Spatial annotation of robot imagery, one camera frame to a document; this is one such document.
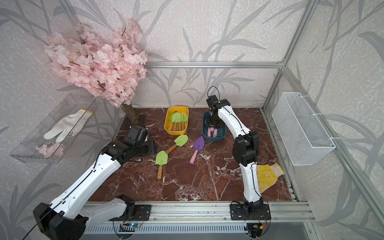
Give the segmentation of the green shovel wooden handle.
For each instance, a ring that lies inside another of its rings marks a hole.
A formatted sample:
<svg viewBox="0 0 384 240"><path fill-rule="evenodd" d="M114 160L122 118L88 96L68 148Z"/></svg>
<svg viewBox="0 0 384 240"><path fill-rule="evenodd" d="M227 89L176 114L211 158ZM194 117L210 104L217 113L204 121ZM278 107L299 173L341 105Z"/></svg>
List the green shovel wooden handle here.
<svg viewBox="0 0 384 240"><path fill-rule="evenodd" d="M175 114L173 115L173 122L174 122L173 129L172 129L173 131L178 131L179 119L180 119L179 112L175 112Z"/></svg>
<svg viewBox="0 0 384 240"><path fill-rule="evenodd" d="M180 135L180 136L178 136L174 140L175 144L173 146L171 146L168 150L166 150L166 153L167 154L171 153L177 147L183 147L188 142L188 140L189 140L189 138L188 138L187 135Z"/></svg>
<svg viewBox="0 0 384 240"><path fill-rule="evenodd" d="M158 174L157 174L157 179L161 180L162 179L162 174L163 174L163 166L168 163L168 154L166 151L160 151L156 155L156 165L159 166L158 168Z"/></svg>
<svg viewBox="0 0 384 240"><path fill-rule="evenodd" d="M179 116L180 116L180 119L179 119L179 122L178 122L178 131L182 131L184 128L185 128L185 124L184 124L184 113L179 113Z"/></svg>
<svg viewBox="0 0 384 240"><path fill-rule="evenodd" d="M184 130L187 128L187 122L188 122L188 114L183 113L183 129Z"/></svg>

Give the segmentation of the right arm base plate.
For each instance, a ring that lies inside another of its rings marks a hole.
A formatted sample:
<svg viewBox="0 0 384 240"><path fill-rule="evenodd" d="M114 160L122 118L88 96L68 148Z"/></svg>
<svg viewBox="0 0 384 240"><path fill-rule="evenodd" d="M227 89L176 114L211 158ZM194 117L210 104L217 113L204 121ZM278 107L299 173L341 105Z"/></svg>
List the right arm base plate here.
<svg viewBox="0 0 384 240"><path fill-rule="evenodd" d="M230 204L231 220L245 221L245 220L260 220L269 221L272 219L271 211L268 204L264 204L260 210L256 210L252 214L246 213L244 204L237 201L232 201Z"/></svg>

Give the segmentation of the yellow plastic storage box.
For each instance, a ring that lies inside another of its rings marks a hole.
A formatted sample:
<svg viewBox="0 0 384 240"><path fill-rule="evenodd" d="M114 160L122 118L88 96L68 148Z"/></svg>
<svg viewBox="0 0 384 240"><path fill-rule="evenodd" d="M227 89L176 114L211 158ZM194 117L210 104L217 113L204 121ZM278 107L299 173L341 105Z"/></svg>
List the yellow plastic storage box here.
<svg viewBox="0 0 384 240"><path fill-rule="evenodd" d="M187 132L187 128L182 131L168 131L167 128L170 124L169 122L169 118L170 118L170 115L173 113L173 112L179 112L179 113L186 113L188 114L188 121L189 121L189 109L185 106L173 106L173 107L170 107L167 111L167 114L166 114L166 119L165 119L165 123L164 123L164 129L167 131L167 133L169 135L173 135L173 136L178 136L178 135L183 135Z"/></svg>

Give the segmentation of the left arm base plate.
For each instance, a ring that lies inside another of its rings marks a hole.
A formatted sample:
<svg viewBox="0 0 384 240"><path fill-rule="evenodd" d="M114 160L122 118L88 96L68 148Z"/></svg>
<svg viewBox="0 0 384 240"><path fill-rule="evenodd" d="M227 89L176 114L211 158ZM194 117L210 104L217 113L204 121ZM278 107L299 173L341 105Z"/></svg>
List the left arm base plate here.
<svg viewBox="0 0 384 240"><path fill-rule="evenodd" d="M118 218L112 218L110 221L149 221L151 205L131 205L128 206L124 214Z"/></svg>

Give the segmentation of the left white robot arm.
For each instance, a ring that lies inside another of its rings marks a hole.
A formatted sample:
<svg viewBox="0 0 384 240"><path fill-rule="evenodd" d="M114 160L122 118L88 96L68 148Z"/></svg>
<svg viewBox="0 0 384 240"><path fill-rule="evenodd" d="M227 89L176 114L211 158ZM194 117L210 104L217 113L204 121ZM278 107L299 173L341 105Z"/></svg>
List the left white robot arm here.
<svg viewBox="0 0 384 240"><path fill-rule="evenodd" d="M156 143L150 131L131 126L123 141L105 146L95 162L60 196L33 211L39 231L50 240L78 240L89 229L109 220L132 220L141 212L135 201L120 195L110 202L84 210L85 203L115 171L126 163L140 163L154 155Z"/></svg>

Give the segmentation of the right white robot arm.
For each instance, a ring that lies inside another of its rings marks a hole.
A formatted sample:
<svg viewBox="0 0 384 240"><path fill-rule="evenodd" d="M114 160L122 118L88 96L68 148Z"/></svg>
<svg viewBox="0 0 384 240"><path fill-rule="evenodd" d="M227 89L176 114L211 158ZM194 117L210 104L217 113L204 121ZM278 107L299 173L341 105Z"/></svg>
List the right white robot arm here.
<svg viewBox="0 0 384 240"><path fill-rule="evenodd" d="M244 211L248 215L260 212L264 201L259 190L257 165L260 155L259 134L251 131L237 117L226 99L218 99L211 95L207 98L211 116L207 123L213 127L225 125L234 137L233 157L241 168L244 184Z"/></svg>

